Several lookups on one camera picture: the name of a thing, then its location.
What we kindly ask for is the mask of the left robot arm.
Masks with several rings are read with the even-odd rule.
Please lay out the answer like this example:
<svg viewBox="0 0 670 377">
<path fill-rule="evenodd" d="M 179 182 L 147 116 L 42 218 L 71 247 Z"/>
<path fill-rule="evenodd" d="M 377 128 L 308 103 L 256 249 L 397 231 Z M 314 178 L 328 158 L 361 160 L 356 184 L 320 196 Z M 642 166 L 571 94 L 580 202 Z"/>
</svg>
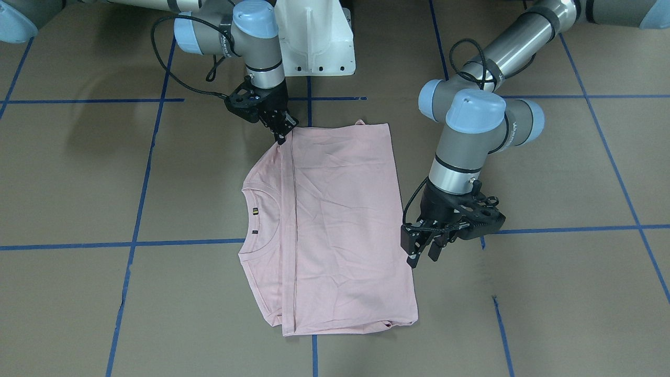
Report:
<svg viewBox="0 0 670 377">
<path fill-rule="evenodd" d="M 534 1 L 487 46 L 457 41 L 443 55 L 454 74 L 424 84 L 420 112 L 443 125 L 428 176 L 419 184 L 416 220 L 402 219 L 400 246 L 414 268 L 423 254 L 437 261 L 458 239 L 500 231 L 499 199 L 485 195 L 479 176 L 486 158 L 538 139 L 545 113 L 534 101 L 503 98 L 505 82 L 534 62 L 543 46 L 575 24 L 668 29 L 668 1 Z"/>
</svg>

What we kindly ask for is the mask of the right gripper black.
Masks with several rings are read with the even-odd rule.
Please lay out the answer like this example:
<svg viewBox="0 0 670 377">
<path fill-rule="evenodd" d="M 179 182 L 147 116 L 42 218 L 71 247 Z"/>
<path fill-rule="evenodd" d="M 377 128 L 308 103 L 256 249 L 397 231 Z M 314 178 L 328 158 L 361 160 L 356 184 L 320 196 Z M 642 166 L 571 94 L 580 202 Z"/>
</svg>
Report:
<svg viewBox="0 0 670 377">
<path fill-rule="evenodd" d="M 278 84 L 273 88 L 255 88 L 259 97 L 259 119 L 275 136 L 276 143 L 281 146 L 287 140 L 287 135 L 299 125 L 288 110 L 287 84 Z"/>
</svg>

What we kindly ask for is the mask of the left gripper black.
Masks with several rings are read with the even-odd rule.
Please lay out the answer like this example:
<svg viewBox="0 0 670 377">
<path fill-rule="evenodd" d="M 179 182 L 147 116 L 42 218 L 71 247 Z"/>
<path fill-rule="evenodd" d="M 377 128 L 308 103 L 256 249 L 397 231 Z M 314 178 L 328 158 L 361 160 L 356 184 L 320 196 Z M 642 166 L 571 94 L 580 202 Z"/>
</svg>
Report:
<svg viewBox="0 0 670 377">
<path fill-rule="evenodd" d="M 463 215 L 448 202 L 449 199 L 457 198 L 471 199 L 472 193 L 453 195 L 440 190 L 429 179 L 425 179 L 418 222 L 403 224 L 400 227 L 400 246 L 407 254 L 406 262 L 411 268 L 417 266 L 421 254 L 431 241 L 428 257 L 433 262 L 438 261 L 443 248 L 452 242 L 449 233 L 438 236 L 436 229 L 442 230 L 450 224 L 459 224 L 462 221 Z"/>
</svg>

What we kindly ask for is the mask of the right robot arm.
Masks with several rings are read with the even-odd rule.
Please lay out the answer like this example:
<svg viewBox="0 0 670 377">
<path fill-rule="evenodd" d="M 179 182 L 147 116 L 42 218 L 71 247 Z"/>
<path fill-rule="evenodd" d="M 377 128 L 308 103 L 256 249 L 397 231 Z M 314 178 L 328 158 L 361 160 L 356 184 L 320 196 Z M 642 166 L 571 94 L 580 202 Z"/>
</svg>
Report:
<svg viewBox="0 0 670 377">
<path fill-rule="evenodd" d="M 261 123 L 278 144 L 299 126 L 289 111 L 289 95 L 283 67 L 278 25 L 273 3 L 266 1 L 2 1 L 2 44 L 31 43 L 38 32 L 74 3 L 115 3 L 137 8 L 164 10 L 149 29 L 154 56 L 167 78 L 199 95 L 224 101 L 231 114 L 246 122 Z M 196 88 L 172 72 L 163 60 L 157 32 L 172 24 L 175 44 L 184 52 L 211 56 L 205 81 L 216 78 L 218 68 L 240 58 L 246 69 L 243 81 L 232 93 Z M 107 115 L 108 119 L 77 121 L 70 142 L 82 150 L 110 153 L 122 145 L 139 143 L 144 133 L 129 115 Z"/>
</svg>

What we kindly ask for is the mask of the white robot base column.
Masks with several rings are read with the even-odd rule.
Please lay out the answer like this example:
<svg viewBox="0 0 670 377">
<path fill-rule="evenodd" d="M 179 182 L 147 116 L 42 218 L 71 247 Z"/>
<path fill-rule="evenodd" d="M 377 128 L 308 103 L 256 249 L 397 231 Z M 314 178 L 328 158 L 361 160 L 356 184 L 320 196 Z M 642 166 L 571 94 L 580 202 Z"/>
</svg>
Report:
<svg viewBox="0 0 670 377">
<path fill-rule="evenodd" d="M 277 1 L 274 10 L 286 77 L 355 73 L 349 7 L 340 1 Z"/>
</svg>

